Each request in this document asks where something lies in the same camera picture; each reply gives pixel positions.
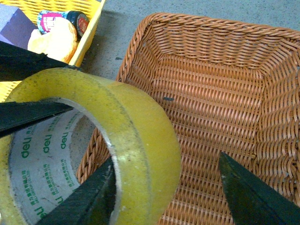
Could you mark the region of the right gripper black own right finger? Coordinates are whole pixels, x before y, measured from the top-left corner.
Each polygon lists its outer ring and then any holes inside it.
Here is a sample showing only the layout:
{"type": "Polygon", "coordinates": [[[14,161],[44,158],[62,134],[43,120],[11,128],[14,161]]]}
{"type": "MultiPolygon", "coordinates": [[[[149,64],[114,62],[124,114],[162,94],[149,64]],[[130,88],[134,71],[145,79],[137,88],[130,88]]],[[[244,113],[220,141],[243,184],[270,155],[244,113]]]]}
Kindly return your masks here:
{"type": "Polygon", "coordinates": [[[223,192],[236,225],[298,225],[300,208],[226,153],[219,156],[223,192]]]}

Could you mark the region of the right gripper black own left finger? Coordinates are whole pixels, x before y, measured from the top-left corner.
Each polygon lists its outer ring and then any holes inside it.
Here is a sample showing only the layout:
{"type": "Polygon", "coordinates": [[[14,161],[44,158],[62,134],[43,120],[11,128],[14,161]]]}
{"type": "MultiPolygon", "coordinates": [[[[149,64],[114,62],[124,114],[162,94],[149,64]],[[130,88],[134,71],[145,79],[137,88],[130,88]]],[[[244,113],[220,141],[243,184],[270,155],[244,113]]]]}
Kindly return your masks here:
{"type": "Polygon", "coordinates": [[[38,225],[108,225],[115,206],[116,179],[109,157],[38,225]]]}

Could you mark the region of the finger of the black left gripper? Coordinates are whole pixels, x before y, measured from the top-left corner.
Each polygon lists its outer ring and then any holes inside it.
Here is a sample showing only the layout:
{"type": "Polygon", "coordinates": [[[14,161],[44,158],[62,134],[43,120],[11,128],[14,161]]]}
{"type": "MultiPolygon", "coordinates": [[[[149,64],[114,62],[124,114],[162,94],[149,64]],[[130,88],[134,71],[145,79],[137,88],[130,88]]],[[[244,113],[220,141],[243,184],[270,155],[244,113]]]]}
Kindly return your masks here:
{"type": "Polygon", "coordinates": [[[22,81],[25,78],[49,68],[71,68],[77,66],[37,54],[5,42],[0,43],[0,80],[2,82],[22,81]]]}
{"type": "Polygon", "coordinates": [[[5,137],[72,109],[69,105],[52,101],[1,103],[0,136],[5,137]]]}

